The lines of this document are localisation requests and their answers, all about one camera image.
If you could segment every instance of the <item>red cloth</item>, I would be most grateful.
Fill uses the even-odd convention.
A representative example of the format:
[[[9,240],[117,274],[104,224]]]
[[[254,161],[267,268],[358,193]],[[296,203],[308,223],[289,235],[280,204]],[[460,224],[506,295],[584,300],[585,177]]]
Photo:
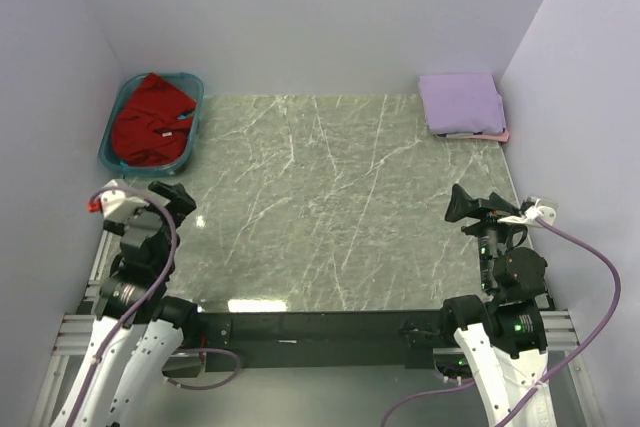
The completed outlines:
[[[111,146],[133,166],[164,165],[177,160],[187,146],[196,101],[156,74],[147,75],[118,114]]]

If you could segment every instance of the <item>plastic bin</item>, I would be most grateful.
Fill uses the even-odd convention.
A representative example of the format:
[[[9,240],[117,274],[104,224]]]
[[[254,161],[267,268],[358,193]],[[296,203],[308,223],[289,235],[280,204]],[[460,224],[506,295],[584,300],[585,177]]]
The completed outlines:
[[[160,177],[163,175],[173,175],[177,173],[189,159],[191,151],[193,150],[193,144],[196,140],[196,131],[198,130],[198,121],[200,118],[200,108],[202,107],[202,98],[204,96],[204,86],[202,81],[192,74],[177,73],[177,74],[157,74],[167,82],[170,82],[182,92],[187,94],[193,100],[196,101],[196,108],[193,112],[193,123],[191,125],[191,131],[187,138],[187,146],[184,149],[182,155],[175,161],[166,165],[155,165],[153,167],[134,167],[131,165],[125,165],[120,158],[113,152],[111,147],[111,130],[113,123],[116,120],[118,113],[124,108],[127,101],[131,98],[134,90],[138,88],[142,80],[148,74],[137,75],[132,79],[129,79],[118,92],[116,101],[113,104],[111,110],[111,116],[107,123],[107,128],[104,131],[102,142],[100,143],[99,157],[100,161],[105,167],[112,172],[117,172],[121,175],[129,175],[135,177]]]

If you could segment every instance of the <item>pink cloth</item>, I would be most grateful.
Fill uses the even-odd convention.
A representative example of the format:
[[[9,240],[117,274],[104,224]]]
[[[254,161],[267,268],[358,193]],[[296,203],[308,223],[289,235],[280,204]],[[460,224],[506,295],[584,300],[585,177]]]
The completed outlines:
[[[465,137],[456,137],[456,139],[482,139],[482,140],[497,140],[498,142],[507,142],[509,140],[509,131],[504,130],[501,134],[477,134],[469,135]]]

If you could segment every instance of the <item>white wall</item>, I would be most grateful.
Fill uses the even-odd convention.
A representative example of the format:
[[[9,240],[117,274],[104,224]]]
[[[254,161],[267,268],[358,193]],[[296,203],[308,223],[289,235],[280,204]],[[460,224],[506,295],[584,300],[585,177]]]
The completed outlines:
[[[0,5],[0,423],[21,427],[91,270],[85,202],[122,74],[83,0]]]
[[[618,311],[585,356],[608,425],[638,425],[640,0],[545,0],[501,89],[518,192],[557,199],[558,227],[621,271]],[[535,241],[586,337],[611,299],[606,267],[549,233]]]
[[[416,92],[501,74],[542,0],[88,0],[127,74],[185,70],[209,92]]]

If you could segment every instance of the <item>gray marble surface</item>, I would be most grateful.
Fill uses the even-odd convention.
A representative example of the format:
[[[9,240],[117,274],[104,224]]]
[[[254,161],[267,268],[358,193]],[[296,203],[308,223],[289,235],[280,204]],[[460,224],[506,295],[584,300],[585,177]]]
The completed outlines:
[[[198,203],[170,294],[206,311],[230,299],[427,309],[481,294],[475,240],[443,216],[456,182],[516,201],[497,143],[434,138],[418,96],[217,96],[201,119],[169,179]]]

